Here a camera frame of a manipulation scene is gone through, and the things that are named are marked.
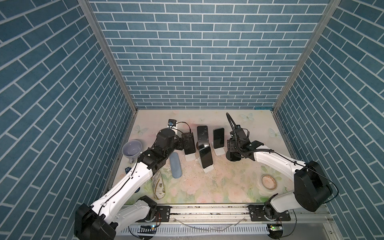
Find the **purple phone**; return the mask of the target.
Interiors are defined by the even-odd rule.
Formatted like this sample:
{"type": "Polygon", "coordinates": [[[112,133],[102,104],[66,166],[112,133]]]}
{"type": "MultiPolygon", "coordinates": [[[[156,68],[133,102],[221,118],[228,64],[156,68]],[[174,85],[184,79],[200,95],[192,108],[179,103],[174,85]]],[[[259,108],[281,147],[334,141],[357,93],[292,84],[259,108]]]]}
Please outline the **purple phone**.
{"type": "Polygon", "coordinates": [[[193,133],[184,133],[182,134],[183,147],[185,155],[195,154],[196,146],[193,133]]]}

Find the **black round stand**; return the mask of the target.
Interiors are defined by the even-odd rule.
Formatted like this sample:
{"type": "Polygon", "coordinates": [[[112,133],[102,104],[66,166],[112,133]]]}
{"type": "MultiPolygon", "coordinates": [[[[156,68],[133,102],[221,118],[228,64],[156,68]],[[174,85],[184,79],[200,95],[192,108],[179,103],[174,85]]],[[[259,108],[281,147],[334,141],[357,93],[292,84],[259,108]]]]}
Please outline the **black round stand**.
{"type": "Polygon", "coordinates": [[[226,152],[226,158],[230,162],[237,162],[239,160],[239,158],[237,157],[236,153],[232,153],[232,152],[226,152]]]}

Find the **black phone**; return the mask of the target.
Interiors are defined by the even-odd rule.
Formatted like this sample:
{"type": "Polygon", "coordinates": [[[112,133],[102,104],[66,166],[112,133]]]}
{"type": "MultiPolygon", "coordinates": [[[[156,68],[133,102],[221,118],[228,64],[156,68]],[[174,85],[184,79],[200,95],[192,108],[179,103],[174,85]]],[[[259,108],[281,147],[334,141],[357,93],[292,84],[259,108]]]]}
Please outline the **black phone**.
{"type": "Polygon", "coordinates": [[[209,143],[208,126],[197,126],[198,141],[209,143]]]}
{"type": "Polygon", "coordinates": [[[213,130],[213,147],[214,149],[223,148],[225,146],[225,129],[218,128],[213,130]]]}

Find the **teal phone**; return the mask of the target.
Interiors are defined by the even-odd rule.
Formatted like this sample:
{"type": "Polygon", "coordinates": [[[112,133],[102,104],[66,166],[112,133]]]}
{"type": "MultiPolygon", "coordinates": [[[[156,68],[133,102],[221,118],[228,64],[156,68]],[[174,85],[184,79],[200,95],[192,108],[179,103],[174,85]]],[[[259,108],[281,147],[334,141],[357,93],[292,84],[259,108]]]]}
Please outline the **teal phone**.
{"type": "Polygon", "coordinates": [[[199,154],[203,169],[213,165],[212,151],[210,146],[200,149],[199,154]]]}

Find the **white folding stand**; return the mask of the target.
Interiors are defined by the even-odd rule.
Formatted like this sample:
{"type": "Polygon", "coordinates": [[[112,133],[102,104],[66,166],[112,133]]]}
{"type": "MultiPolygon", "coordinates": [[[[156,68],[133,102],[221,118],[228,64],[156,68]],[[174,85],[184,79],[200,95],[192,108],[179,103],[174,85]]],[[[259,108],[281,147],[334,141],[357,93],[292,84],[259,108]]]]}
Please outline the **white folding stand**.
{"type": "Polygon", "coordinates": [[[215,153],[216,156],[222,156],[222,155],[226,154],[226,151],[225,151],[224,147],[215,148],[214,142],[211,142],[211,145],[212,145],[212,147],[214,149],[214,153],[215,153]]]}

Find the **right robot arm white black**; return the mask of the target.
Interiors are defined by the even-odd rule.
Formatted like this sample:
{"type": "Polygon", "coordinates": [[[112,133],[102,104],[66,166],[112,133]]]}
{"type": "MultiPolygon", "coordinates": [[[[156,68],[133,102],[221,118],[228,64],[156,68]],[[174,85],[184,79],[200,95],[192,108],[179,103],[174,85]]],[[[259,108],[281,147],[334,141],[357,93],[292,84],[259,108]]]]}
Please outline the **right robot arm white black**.
{"type": "Polygon", "coordinates": [[[266,148],[258,141],[245,141],[243,146],[240,142],[234,138],[227,140],[228,160],[236,162],[242,158],[251,159],[290,177],[294,183],[292,191],[274,194],[264,203],[263,212],[266,219],[274,221],[283,212],[298,208],[315,212],[333,194],[331,181],[318,163],[314,161],[305,163],[289,158],[266,148]]]}

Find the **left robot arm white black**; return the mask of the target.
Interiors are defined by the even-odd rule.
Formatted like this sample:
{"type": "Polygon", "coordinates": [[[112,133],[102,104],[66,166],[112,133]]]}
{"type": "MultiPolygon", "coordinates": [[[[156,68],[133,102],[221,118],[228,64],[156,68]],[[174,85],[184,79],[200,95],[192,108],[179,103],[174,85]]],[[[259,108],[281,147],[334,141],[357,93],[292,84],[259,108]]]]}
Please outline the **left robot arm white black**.
{"type": "Polygon", "coordinates": [[[192,133],[178,136],[172,128],[158,132],[154,144],[142,152],[135,166],[110,191],[91,205],[82,204],[75,214],[74,235],[80,240],[113,240],[131,224],[155,216],[157,203],[141,197],[124,208],[127,200],[157,173],[175,150],[188,147],[192,133]]]}

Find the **white stand far left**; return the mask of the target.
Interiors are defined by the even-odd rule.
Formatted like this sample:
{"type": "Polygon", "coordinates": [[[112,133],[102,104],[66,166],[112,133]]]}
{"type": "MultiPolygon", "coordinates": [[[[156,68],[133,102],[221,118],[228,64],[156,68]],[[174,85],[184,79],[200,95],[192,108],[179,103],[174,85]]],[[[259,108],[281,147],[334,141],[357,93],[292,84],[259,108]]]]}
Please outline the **white stand far left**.
{"type": "Polygon", "coordinates": [[[196,157],[195,153],[185,155],[186,162],[195,161],[196,159],[197,159],[197,157],[196,157]]]}

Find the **white stand front centre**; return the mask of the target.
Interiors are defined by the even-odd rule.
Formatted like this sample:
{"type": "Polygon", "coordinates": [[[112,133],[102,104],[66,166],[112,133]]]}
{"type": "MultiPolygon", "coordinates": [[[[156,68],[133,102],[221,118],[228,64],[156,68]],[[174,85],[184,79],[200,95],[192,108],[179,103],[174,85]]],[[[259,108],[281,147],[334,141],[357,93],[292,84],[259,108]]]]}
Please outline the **white stand front centre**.
{"type": "Polygon", "coordinates": [[[210,165],[210,166],[207,166],[207,167],[203,168],[203,171],[205,173],[209,173],[212,170],[214,170],[214,165],[210,165]]]}

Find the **tape roll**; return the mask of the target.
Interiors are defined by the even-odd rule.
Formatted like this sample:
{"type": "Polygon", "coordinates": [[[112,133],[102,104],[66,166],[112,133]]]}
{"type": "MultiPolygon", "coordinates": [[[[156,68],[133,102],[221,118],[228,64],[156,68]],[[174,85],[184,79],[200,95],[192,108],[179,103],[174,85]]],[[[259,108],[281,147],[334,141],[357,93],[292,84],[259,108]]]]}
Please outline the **tape roll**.
{"type": "Polygon", "coordinates": [[[268,174],[262,175],[260,182],[262,187],[269,191],[275,190],[278,186],[276,179],[268,174]]]}

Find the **patterned glasses case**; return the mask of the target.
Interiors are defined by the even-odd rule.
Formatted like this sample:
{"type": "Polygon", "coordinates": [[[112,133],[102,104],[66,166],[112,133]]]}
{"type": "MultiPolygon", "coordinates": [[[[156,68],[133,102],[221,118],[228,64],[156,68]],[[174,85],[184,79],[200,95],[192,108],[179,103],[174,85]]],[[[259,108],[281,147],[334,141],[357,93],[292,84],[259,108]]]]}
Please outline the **patterned glasses case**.
{"type": "Polygon", "coordinates": [[[160,200],[165,197],[166,191],[163,177],[160,171],[156,172],[152,176],[152,189],[156,200],[160,200]]]}

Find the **blue small box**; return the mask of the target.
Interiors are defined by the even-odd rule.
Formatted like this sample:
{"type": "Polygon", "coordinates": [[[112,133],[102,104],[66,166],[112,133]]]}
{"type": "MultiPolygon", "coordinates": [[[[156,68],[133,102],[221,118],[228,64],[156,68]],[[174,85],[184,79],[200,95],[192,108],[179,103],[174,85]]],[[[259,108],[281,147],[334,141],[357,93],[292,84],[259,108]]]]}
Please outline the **blue small box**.
{"type": "Polygon", "coordinates": [[[131,169],[132,169],[131,167],[125,168],[125,173],[128,174],[131,171],[131,169]]]}

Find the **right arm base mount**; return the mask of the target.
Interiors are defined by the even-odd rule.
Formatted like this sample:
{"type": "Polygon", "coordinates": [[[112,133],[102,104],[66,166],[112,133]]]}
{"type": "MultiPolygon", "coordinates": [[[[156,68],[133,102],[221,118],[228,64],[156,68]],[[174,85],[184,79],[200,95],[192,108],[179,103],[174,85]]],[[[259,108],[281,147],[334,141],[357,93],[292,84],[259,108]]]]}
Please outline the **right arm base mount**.
{"type": "Polygon", "coordinates": [[[248,205],[247,208],[252,222],[291,221],[291,216],[288,211],[277,213],[275,210],[265,205],[248,205]]]}

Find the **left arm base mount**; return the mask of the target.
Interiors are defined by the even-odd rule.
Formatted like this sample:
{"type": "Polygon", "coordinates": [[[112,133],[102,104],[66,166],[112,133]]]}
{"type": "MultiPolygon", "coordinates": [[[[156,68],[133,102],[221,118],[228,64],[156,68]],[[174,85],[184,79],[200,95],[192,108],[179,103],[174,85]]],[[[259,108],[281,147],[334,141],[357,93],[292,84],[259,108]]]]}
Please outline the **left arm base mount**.
{"type": "Polygon", "coordinates": [[[155,211],[150,210],[149,217],[144,218],[143,220],[138,220],[137,223],[154,223],[157,217],[161,219],[158,222],[169,222],[171,215],[171,206],[157,206],[155,211]]]}

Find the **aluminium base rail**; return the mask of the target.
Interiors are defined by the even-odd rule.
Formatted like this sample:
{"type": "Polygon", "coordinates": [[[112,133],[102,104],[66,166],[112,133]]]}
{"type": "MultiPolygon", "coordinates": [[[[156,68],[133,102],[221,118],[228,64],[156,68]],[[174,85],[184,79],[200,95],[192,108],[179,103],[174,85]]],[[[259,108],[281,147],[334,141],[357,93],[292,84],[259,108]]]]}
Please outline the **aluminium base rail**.
{"type": "MultiPolygon", "coordinates": [[[[268,223],[261,211],[256,211],[257,216],[251,217],[251,211],[245,204],[169,204],[170,210],[163,217],[161,222],[164,224],[241,224],[268,223]]],[[[335,221],[329,213],[327,207],[320,207],[316,212],[311,213],[303,208],[288,210],[287,217],[278,220],[277,223],[283,224],[322,224],[331,225],[335,221]]]]}

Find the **left metal corner post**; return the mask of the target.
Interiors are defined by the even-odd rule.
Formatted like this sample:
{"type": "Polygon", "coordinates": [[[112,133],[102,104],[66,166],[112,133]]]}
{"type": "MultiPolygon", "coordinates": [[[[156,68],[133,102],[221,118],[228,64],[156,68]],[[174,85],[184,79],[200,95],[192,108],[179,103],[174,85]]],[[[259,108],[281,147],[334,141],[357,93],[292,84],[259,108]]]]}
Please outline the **left metal corner post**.
{"type": "Polygon", "coordinates": [[[109,66],[111,67],[111,70],[114,74],[114,76],[116,77],[116,80],[121,88],[121,90],[123,91],[123,94],[130,106],[130,108],[132,109],[134,115],[137,113],[138,109],[129,93],[129,90],[127,88],[127,85],[123,79],[123,76],[121,74],[121,71],[119,70],[119,67],[117,65],[117,62],[112,54],[112,51],[107,43],[107,40],[103,34],[103,31],[97,21],[97,18],[94,14],[94,11],[91,7],[91,4],[90,4],[90,1],[86,1],[86,0],[78,0],[78,3],[95,35],[95,38],[97,40],[97,42],[99,43],[100,47],[101,47],[101,50],[103,51],[106,59],[107,59],[107,62],[109,64],[109,66]]]}

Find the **metal corner post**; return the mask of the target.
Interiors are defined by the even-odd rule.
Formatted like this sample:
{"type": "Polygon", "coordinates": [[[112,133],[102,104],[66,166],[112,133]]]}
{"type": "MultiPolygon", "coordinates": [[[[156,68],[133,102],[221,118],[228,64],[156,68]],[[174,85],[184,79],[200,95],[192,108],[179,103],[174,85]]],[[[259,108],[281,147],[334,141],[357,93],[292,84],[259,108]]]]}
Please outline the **metal corner post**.
{"type": "Polygon", "coordinates": [[[114,76],[116,77],[116,80],[121,88],[121,90],[123,91],[123,94],[130,106],[130,108],[132,109],[134,115],[137,113],[138,109],[129,93],[129,90],[127,88],[127,85],[123,79],[123,76],[121,74],[121,71],[119,70],[119,67],[117,65],[117,62],[112,54],[112,51],[107,43],[107,40],[103,34],[103,31],[97,21],[97,18],[94,14],[94,11],[91,7],[91,4],[90,4],[90,1],[86,1],[86,0],[78,0],[78,3],[95,35],[95,38],[97,40],[97,42],[99,43],[100,47],[101,47],[101,50],[103,51],[106,59],[107,59],[107,62],[109,64],[109,66],[111,67],[111,70],[114,74],[114,76]]]}
{"type": "Polygon", "coordinates": [[[291,87],[295,83],[300,71],[303,69],[304,64],[306,63],[307,59],[309,58],[310,54],[312,53],[316,43],[320,39],[320,36],[322,35],[323,31],[325,30],[328,22],[330,21],[331,17],[333,16],[334,12],[336,11],[337,7],[339,6],[341,0],[330,0],[327,4],[319,22],[317,23],[316,27],[314,28],[314,31],[308,40],[302,54],[298,58],[298,61],[296,65],[293,67],[293,70],[288,77],[284,87],[282,88],[281,93],[279,94],[276,102],[273,105],[272,114],[274,116],[277,115],[277,112],[281,105],[283,104],[283,101],[287,94],[289,93],[291,87]]]}

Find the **right metal corner post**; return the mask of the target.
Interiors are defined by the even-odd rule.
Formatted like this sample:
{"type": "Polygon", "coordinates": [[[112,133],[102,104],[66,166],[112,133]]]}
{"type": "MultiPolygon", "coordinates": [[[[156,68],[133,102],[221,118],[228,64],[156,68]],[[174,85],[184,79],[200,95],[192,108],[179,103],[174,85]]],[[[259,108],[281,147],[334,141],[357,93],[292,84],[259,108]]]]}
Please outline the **right metal corner post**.
{"type": "Polygon", "coordinates": [[[287,94],[289,93],[291,87],[295,83],[300,71],[303,69],[304,64],[306,63],[307,59],[309,58],[310,54],[312,53],[316,43],[320,39],[320,36],[322,35],[323,31],[325,30],[328,22],[330,21],[331,17],[333,16],[334,12],[336,11],[337,7],[339,6],[341,0],[330,0],[327,4],[319,22],[317,23],[316,27],[314,28],[314,31],[308,40],[302,54],[298,58],[298,61],[296,65],[293,67],[293,70],[288,77],[284,87],[282,88],[281,93],[279,94],[276,102],[273,105],[272,114],[274,116],[277,115],[277,112],[281,105],[283,104],[283,101],[287,94]]]}

